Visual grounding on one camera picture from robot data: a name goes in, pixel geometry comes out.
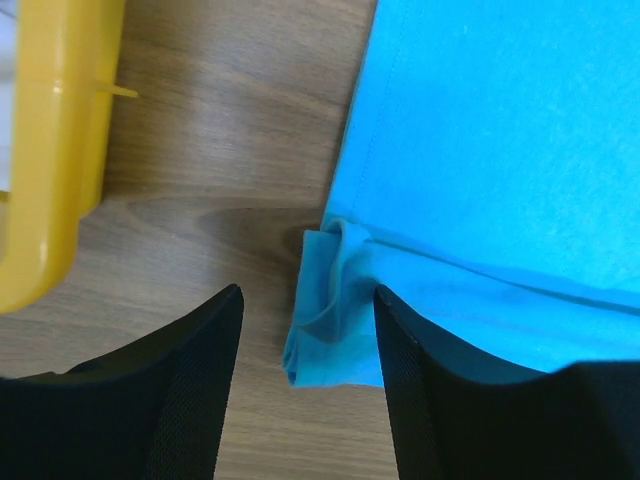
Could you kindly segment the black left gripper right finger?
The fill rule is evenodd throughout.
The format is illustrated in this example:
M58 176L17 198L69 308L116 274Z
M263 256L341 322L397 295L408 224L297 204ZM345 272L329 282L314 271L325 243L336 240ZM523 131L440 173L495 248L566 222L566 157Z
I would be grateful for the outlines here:
M639 365L546 374L421 317L385 286L376 335L403 479L635 479Z

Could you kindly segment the cyan blue t-shirt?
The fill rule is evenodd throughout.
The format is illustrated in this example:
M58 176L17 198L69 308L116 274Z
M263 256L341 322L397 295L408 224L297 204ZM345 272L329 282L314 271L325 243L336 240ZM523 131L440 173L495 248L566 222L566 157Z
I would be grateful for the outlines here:
M385 285L551 372L639 356L639 5L381 1L283 368L382 385Z

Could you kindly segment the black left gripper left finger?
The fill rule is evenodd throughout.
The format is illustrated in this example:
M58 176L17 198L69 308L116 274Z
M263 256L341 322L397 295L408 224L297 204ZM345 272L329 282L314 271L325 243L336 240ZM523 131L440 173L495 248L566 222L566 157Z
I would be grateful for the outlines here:
M64 373L3 379L2 477L212 478L243 310L231 285Z

